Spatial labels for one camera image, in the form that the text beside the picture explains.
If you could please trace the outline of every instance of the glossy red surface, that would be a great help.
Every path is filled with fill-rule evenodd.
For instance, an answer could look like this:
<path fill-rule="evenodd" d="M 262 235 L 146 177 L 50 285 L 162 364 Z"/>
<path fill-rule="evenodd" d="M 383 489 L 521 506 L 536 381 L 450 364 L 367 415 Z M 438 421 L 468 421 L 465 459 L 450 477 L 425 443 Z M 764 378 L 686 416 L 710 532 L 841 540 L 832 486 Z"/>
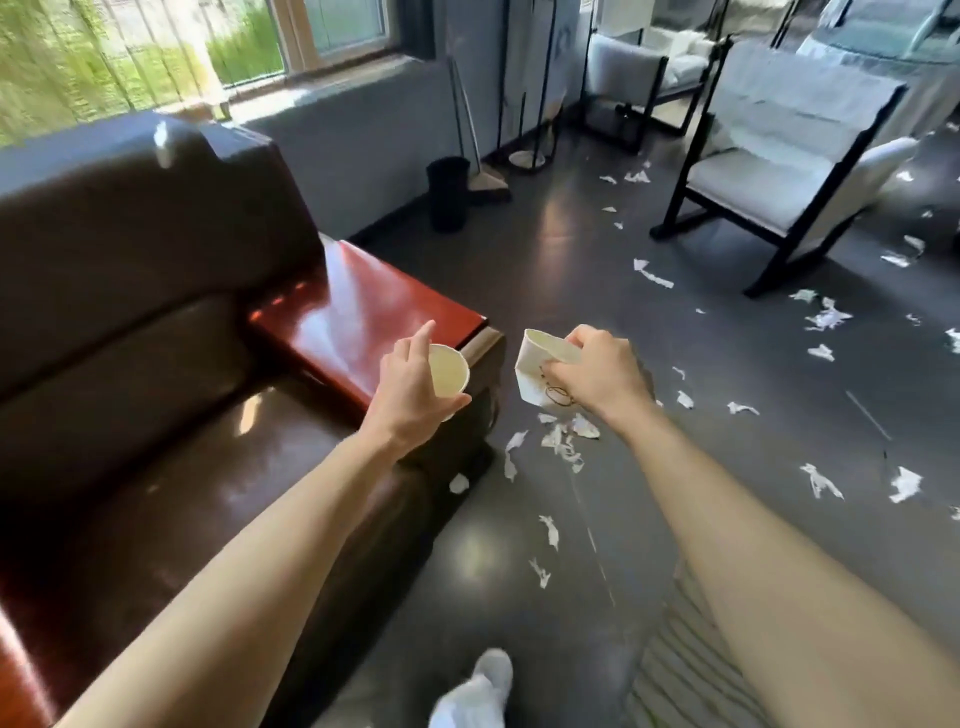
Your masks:
<path fill-rule="evenodd" d="M 274 295 L 249 316 L 251 326 L 366 411 L 380 357 L 424 322 L 433 341 L 459 349 L 487 320 L 359 248 L 325 245 L 318 270 Z"/>

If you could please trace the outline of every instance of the forearm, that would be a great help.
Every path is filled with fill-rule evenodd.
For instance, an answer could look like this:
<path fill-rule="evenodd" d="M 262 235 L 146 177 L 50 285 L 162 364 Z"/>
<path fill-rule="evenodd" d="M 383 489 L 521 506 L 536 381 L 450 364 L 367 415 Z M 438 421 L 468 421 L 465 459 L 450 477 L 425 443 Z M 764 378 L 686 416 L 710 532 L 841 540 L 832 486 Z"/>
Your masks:
<path fill-rule="evenodd" d="M 231 540 L 60 725 L 258 725 L 337 554 L 395 458 L 389 443 L 347 438 Z"/>
<path fill-rule="evenodd" d="M 784 726 L 948 725 L 957 665 L 653 404 L 612 418 L 741 668 Z"/>

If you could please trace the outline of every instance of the person's left arm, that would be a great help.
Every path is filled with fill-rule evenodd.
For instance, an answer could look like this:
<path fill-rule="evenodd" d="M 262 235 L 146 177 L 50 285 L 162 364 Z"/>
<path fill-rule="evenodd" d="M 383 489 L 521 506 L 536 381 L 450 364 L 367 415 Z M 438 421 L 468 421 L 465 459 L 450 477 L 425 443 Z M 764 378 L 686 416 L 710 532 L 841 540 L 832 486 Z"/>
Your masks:
<path fill-rule="evenodd" d="M 59 728 L 259 725 L 374 485 L 469 403 L 468 395 L 434 394 L 432 328 L 383 357 L 359 431 L 224 546 Z"/>

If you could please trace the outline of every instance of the person's left hand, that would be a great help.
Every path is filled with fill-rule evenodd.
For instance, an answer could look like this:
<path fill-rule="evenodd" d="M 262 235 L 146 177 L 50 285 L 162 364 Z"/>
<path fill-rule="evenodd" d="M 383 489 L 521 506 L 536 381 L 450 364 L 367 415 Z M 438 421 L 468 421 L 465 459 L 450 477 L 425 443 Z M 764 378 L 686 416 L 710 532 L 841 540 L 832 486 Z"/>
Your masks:
<path fill-rule="evenodd" d="M 361 435 L 385 444 L 397 457 L 425 443 L 445 418 L 470 403 L 468 394 L 439 398 L 434 393 L 428 358 L 433 327 L 428 321 L 380 359 L 380 383 L 360 425 Z"/>

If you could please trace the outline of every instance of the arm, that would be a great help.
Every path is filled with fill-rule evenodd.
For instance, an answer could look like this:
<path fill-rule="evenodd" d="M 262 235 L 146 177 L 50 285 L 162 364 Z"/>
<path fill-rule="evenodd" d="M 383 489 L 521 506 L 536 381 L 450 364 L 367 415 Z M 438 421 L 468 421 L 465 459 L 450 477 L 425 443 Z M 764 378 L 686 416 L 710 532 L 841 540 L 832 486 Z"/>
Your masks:
<path fill-rule="evenodd" d="M 687 440 L 654 403 L 630 342 L 591 327 L 567 338 L 582 362 L 545 371 L 631 448 L 783 728 L 956 724 L 960 668 L 923 630 Z"/>
<path fill-rule="evenodd" d="M 60 728 L 259 725 L 373 486 L 469 402 L 433 392 L 432 324 L 383 357 L 360 430 L 224 546 Z"/>

